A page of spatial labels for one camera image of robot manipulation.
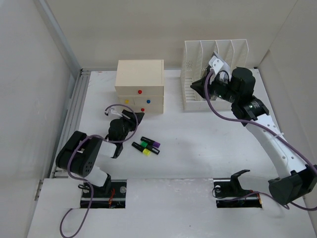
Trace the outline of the green capped black highlighter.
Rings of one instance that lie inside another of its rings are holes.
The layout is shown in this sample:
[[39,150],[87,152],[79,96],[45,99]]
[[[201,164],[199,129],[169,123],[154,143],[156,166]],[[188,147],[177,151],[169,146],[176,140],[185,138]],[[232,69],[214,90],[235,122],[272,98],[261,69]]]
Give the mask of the green capped black highlighter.
[[145,151],[145,147],[143,147],[142,145],[140,145],[140,144],[138,144],[138,143],[136,143],[136,142],[132,142],[132,146],[134,147],[134,148],[136,148],[138,151],[140,151],[140,152],[143,152],[143,151]]

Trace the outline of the purple capped black highlighter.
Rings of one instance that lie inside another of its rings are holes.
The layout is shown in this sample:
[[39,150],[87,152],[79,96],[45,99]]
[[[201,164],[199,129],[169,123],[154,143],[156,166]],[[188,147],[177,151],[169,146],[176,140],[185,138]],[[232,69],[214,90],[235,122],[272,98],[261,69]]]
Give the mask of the purple capped black highlighter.
[[151,146],[154,146],[156,148],[160,147],[160,143],[158,143],[158,142],[156,142],[156,141],[154,141],[152,139],[149,139],[147,137],[144,137],[144,136],[141,137],[141,141],[146,142],[147,144],[149,144]]

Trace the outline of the black marker pen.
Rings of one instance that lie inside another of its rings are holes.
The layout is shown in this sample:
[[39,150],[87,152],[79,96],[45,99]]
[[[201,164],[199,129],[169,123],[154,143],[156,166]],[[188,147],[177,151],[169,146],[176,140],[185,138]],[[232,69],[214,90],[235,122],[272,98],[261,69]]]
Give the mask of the black marker pen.
[[160,150],[159,150],[158,148],[156,148],[156,147],[153,147],[153,146],[148,145],[146,148],[147,148],[149,151],[151,151],[152,153],[156,154],[156,155],[158,155],[158,154],[160,153]]

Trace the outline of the yellow highlighter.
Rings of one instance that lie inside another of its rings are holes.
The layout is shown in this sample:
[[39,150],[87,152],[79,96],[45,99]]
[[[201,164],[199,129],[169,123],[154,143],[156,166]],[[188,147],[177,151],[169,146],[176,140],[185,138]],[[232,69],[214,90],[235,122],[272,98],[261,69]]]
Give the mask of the yellow highlighter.
[[143,152],[142,152],[144,155],[148,156],[151,154],[151,151],[148,150],[148,149],[144,149]]

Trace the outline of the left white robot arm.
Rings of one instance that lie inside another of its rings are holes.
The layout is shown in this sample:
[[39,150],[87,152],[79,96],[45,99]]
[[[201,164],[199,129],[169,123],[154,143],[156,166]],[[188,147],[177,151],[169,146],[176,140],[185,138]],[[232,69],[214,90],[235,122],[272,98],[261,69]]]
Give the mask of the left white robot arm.
[[130,138],[128,134],[135,133],[144,115],[123,110],[110,122],[105,137],[75,131],[58,153],[56,166],[76,175],[84,185],[92,186],[97,195],[107,196],[111,190],[111,176],[95,166],[97,156],[116,159],[123,150],[123,142]]

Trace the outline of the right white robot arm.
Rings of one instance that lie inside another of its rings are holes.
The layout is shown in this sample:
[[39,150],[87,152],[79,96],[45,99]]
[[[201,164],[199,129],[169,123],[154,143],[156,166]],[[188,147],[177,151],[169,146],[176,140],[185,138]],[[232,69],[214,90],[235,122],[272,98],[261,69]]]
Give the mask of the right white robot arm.
[[[293,204],[312,192],[317,183],[317,167],[285,140],[268,108],[254,96],[255,82],[252,72],[244,67],[237,67],[232,73],[209,67],[190,87],[206,100],[216,116],[241,123],[257,139],[278,174],[278,178],[268,182],[271,196],[280,205]],[[219,114],[211,104],[212,97],[229,102],[235,117]]]

